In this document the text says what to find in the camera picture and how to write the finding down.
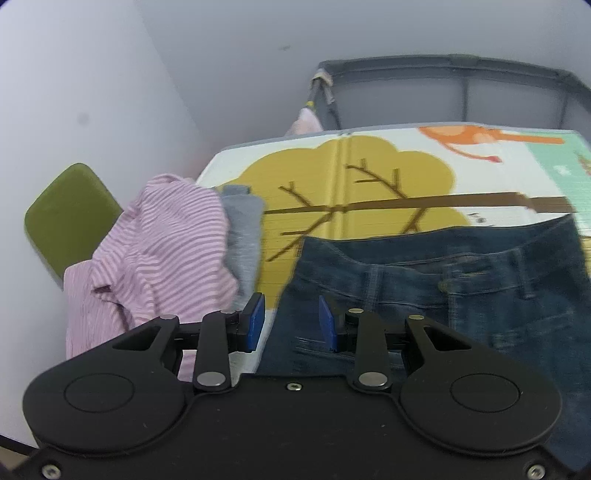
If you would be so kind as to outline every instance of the yellow tree illustration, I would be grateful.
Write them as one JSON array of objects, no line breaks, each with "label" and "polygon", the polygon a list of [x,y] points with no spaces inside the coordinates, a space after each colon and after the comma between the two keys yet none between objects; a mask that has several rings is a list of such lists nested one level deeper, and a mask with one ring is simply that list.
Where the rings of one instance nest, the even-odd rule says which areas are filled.
[{"label": "yellow tree illustration", "polygon": [[357,135],[272,153],[231,183],[250,185],[267,204],[259,288],[273,305],[307,235],[361,239],[470,225],[456,207],[572,210],[566,199],[549,203],[515,192],[451,194],[454,181],[433,155]]}]

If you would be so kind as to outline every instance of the brown tree branch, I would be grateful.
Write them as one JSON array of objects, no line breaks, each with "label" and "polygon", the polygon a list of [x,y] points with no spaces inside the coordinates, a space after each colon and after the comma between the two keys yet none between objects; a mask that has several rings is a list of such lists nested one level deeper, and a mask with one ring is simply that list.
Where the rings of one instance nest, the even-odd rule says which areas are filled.
[{"label": "brown tree branch", "polygon": [[312,207],[294,207],[266,210],[266,215],[280,213],[310,212],[350,212],[353,210],[389,210],[411,208],[444,207],[527,207],[538,213],[574,213],[576,210],[566,197],[529,198],[517,192],[465,193],[457,195],[439,195],[431,197],[413,197],[406,199],[369,200],[346,205],[314,205]]},{"label": "brown tree branch", "polygon": [[390,191],[392,191],[394,194],[398,195],[400,198],[407,198],[407,196],[400,191],[400,189],[398,188],[398,183],[400,182],[399,179],[399,173],[396,173],[396,170],[394,170],[393,176],[395,181],[393,183],[390,183],[388,180],[386,180],[385,178],[381,177],[380,175],[378,175],[377,173],[374,173],[370,170],[368,170],[367,168],[367,161],[365,160],[365,158],[361,159],[361,166],[358,167],[357,165],[345,165],[345,168],[350,170],[357,170],[360,171],[361,173],[365,173],[367,176],[372,178],[372,181],[375,182],[380,182],[382,185],[384,185],[387,189],[389,189]]},{"label": "brown tree branch", "polygon": [[303,205],[306,205],[307,207],[312,206],[311,202],[308,199],[306,199],[303,195],[296,192],[296,186],[295,186],[294,182],[292,182],[292,181],[290,182],[289,188],[281,186],[281,187],[279,187],[279,189],[283,190],[284,192],[289,193],[292,197],[295,197]]},{"label": "brown tree branch", "polygon": [[419,208],[416,212],[414,212],[413,216],[410,217],[410,220],[407,222],[407,224],[400,232],[400,235],[404,235],[405,233],[409,233],[410,231],[418,232],[418,221],[421,219],[421,217],[425,214],[426,211],[426,208]]},{"label": "brown tree branch", "polygon": [[305,235],[306,231],[305,230],[299,230],[299,231],[295,231],[295,232],[281,232],[281,235]]},{"label": "brown tree branch", "polygon": [[276,260],[277,258],[279,258],[280,256],[282,256],[287,251],[289,251],[292,248],[294,248],[296,245],[299,245],[300,242],[304,239],[304,237],[306,235],[311,234],[314,230],[316,230],[323,223],[329,222],[331,220],[331,218],[332,218],[333,215],[334,215],[333,212],[328,212],[326,215],[323,215],[322,217],[320,217],[318,220],[316,220],[314,223],[312,223],[312,225],[310,225],[307,228],[307,230],[305,232],[303,232],[302,235],[300,235],[298,238],[296,238],[295,240],[293,240],[293,242],[290,242],[287,246],[283,247],[275,255],[269,257],[267,259],[267,261],[268,262],[272,262],[273,260]]}]

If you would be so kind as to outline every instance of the jeans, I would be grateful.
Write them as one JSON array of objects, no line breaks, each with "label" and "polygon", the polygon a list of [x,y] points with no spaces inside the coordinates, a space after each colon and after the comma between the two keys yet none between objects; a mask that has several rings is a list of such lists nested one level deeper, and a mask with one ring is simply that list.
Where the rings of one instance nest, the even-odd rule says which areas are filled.
[{"label": "jeans", "polygon": [[[318,296],[379,313],[422,314],[549,376],[563,411],[546,444],[580,468],[591,459],[591,288],[572,216],[520,227],[454,227],[363,240],[306,238],[257,374],[339,375]],[[405,378],[399,353],[395,376]]]}]

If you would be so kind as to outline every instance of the pink striped shirt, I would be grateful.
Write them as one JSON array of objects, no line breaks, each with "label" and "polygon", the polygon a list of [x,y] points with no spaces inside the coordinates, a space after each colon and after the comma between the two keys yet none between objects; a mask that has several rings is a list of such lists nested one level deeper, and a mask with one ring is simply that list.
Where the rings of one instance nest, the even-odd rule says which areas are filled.
[{"label": "pink striped shirt", "polygon": [[[237,283],[223,265],[228,221],[216,192],[159,175],[121,214],[92,260],[64,276],[71,358],[161,314],[200,322],[230,306]],[[195,354],[178,377],[190,381]]]}]

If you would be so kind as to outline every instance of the green chair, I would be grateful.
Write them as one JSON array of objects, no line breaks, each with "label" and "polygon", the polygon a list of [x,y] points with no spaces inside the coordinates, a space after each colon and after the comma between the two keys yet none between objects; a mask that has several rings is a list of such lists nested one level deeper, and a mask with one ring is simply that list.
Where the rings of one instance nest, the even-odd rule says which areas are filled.
[{"label": "green chair", "polygon": [[66,268],[92,258],[123,210],[96,174],[82,163],[68,167],[25,214],[25,230],[63,281]]}]

